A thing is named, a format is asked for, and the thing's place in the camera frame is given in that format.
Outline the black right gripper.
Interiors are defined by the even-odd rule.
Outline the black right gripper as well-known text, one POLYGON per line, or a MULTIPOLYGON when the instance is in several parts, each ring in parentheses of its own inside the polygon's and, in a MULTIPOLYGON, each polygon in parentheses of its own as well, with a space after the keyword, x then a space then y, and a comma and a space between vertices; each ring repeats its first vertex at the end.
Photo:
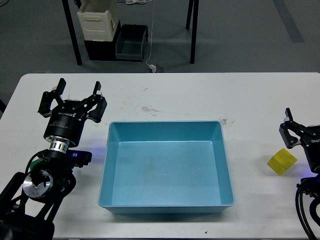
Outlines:
POLYGON ((320 126, 303 127, 294 121, 289 107, 285 109, 285 118, 279 126, 279 133, 287 148, 301 145, 304 149, 312 173, 320 173, 320 126))

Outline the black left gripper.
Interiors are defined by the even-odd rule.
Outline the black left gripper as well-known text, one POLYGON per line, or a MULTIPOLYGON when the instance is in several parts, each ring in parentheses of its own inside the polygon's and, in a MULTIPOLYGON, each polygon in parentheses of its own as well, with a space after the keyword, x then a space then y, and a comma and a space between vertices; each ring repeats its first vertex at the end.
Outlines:
POLYGON ((61 95, 66 87, 64 78, 51 91, 42 94, 38 113, 49 118, 43 138, 47 141, 60 138, 69 141, 70 147, 79 145, 86 119, 100 123, 107 107, 107 101, 101 93, 101 83, 96 81, 93 93, 88 99, 63 100, 61 95), (53 100, 57 106, 51 110, 53 100))

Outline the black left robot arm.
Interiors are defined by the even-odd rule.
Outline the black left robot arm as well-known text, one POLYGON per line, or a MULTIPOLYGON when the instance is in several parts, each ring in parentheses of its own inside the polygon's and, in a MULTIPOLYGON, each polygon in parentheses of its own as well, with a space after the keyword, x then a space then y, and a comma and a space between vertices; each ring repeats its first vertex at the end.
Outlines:
POLYGON ((66 81, 61 78, 42 94, 39 114, 48 118, 44 139, 47 149, 28 161, 0 194, 0 237, 3 240, 51 240, 54 218, 63 199, 76 186, 74 168, 92 160, 89 151, 77 150, 86 120, 99 123, 107 107, 96 82, 93 93, 83 100, 62 99, 66 81))

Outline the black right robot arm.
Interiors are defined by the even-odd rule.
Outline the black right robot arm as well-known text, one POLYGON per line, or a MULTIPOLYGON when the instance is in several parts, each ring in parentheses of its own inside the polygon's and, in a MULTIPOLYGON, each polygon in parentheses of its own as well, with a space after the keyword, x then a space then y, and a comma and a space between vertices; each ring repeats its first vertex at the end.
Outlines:
POLYGON ((279 126, 279 133, 287 149, 302 146, 310 171, 316 176, 305 177, 296 185, 295 208, 300 224, 308 239, 316 240, 304 208, 304 195, 312 198, 309 204, 309 214, 312 220, 319 225, 320 214, 317 208, 320 206, 320 126, 304 126, 294 121, 290 108, 285 109, 285 118, 279 126))

